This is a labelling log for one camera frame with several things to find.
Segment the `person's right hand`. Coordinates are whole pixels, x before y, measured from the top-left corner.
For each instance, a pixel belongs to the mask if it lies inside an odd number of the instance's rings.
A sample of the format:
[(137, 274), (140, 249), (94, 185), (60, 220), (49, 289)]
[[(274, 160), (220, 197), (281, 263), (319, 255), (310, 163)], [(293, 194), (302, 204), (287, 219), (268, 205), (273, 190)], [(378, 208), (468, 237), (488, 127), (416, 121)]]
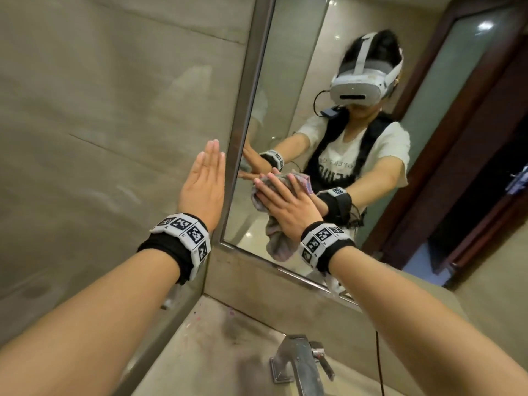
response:
[(258, 189), (257, 196), (279, 222), (283, 232), (299, 242), (308, 225), (322, 221), (328, 214), (328, 207), (315, 194), (305, 193), (292, 173), (288, 177), (295, 189), (296, 200), (268, 200), (267, 190), (270, 188), (261, 181), (266, 176), (261, 174), (260, 178), (253, 180)]

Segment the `person's left hand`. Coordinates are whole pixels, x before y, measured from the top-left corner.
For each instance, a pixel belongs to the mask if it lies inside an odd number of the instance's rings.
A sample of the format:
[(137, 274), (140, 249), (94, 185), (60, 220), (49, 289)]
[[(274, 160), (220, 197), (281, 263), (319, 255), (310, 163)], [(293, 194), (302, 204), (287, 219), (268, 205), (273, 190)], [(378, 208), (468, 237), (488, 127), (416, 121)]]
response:
[(177, 211), (197, 216), (204, 222), (208, 232), (213, 233), (221, 218), (226, 178), (198, 179), (197, 157), (181, 189)]

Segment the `grey pink cleaning cloth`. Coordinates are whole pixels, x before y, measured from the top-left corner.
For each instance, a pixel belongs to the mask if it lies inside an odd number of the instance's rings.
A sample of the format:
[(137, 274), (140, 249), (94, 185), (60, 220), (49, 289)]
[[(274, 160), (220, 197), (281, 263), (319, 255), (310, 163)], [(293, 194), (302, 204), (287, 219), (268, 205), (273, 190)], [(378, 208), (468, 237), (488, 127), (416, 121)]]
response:
[[(286, 186), (296, 196), (295, 189), (289, 180), (289, 174), (274, 174), (284, 186)], [(297, 182), (308, 195), (313, 194), (313, 186), (309, 175), (301, 172), (292, 172), (292, 175), (296, 178)], [(273, 192), (280, 195), (274, 184), (268, 177), (261, 179)], [(268, 221), (265, 227), (265, 234), (268, 237), (268, 243), (266, 250), (273, 260), (278, 262), (286, 262), (295, 254), (299, 248), (299, 242), (287, 237), (283, 232), (281, 225), (274, 216), (271, 215), (267, 207), (257, 196), (258, 189), (256, 185), (252, 186), (250, 199), (257, 211), (268, 214)]]

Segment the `person's right forearm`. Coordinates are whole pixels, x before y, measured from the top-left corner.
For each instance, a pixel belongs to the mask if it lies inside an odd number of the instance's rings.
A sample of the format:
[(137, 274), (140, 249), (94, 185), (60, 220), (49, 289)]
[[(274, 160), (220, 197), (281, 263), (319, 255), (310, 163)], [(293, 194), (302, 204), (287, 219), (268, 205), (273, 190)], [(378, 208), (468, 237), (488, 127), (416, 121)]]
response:
[(528, 372), (413, 281), (353, 246), (328, 268), (426, 396), (528, 396)]

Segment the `person's left forearm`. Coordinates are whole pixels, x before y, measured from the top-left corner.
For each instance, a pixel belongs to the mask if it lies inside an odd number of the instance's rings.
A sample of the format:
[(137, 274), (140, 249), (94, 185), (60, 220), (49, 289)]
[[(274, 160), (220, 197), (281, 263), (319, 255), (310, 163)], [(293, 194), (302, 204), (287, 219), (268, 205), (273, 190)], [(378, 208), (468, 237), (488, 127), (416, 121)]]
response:
[(0, 396), (109, 396), (180, 268), (148, 249), (56, 307), (0, 350)]

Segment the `black right wristband with markers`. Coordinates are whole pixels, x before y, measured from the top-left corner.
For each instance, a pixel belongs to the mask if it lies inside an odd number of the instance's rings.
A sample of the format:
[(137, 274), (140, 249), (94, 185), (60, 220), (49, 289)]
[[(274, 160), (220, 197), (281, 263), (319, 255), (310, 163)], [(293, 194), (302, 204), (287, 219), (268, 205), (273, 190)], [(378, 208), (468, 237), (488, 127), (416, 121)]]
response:
[(322, 274), (329, 274), (330, 260), (346, 246), (356, 246), (348, 234), (335, 224), (319, 221), (304, 230), (298, 252), (308, 266)]

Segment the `black wristband with markers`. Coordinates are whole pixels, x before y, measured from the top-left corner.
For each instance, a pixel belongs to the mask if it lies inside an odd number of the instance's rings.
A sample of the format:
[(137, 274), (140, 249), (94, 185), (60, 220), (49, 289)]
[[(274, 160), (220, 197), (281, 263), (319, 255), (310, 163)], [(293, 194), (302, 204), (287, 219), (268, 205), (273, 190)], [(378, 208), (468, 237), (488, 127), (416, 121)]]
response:
[(322, 274), (329, 274), (330, 260), (346, 246), (356, 246), (348, 234), (335, 224), (319, 221), (304, 230), (298, 252), (308, 266)]
[(169, 255), (180, 268), (177, 284), (195, 279), (211, 252), (210, 236), (204, 222), (195, 215), (171, 214), (150, 229), (137, 252), (154, 249)]

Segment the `black left wristband with markers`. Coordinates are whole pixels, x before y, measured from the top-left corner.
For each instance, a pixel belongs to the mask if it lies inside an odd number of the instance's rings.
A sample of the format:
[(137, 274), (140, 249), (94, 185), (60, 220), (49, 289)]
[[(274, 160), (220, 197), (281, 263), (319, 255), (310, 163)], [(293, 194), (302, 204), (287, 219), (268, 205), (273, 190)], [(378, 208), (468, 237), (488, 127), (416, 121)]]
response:
[(211, 252), (210, 236), (204, 222), (195, 215), (171, 214), (150, 229), (137, 252), (154, 249), (169, 255), (180, 268), (177, 284), (195, 279)]

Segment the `chrome sink faucet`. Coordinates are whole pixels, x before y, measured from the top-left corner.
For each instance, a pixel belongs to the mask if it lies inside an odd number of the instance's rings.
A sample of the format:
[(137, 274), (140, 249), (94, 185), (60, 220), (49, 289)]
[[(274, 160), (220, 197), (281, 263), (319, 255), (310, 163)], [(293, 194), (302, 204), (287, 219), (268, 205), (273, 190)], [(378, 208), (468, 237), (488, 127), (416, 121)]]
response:
[(335, 380), (323, 344), (304, 334), (285, 335), (269, 363), (274, 384), (294, 382), (299, 396), (324, 396), (319, 366), (331, 382)]

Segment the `metal framed wall mirror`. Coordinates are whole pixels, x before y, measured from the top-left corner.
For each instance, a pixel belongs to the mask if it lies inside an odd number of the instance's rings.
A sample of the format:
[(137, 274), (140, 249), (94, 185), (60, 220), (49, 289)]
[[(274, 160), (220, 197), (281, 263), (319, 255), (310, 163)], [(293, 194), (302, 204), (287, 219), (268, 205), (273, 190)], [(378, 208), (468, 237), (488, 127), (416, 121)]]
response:
[[(308, 97), (331, 78), (345, 46), (368, 29), (391, 28), (403, 44), (403, 90), (388, 107), (397, 106), (400, 116), (408, 104), (407, 83), (414, 90), (413, 71), (422, 71), (447, 16), (447, 0), (431, 1), (445, 10), (396, 0), (277, 0), (259, 75), (257, 93), (266, 95), (268, 108), (255, 138), (258, 148), (273, 147), (308, 118)], [(223, 245), (211, 258), (205, 292), (278, 332), (320, 340), (333, 360), (375, 377), (371, 323), (349, 295), (329, 290), (298, 254), (285, 263), (268, 255), (267, 215), (253, 207), (250, 188), (242, 179), (234, 185)]]

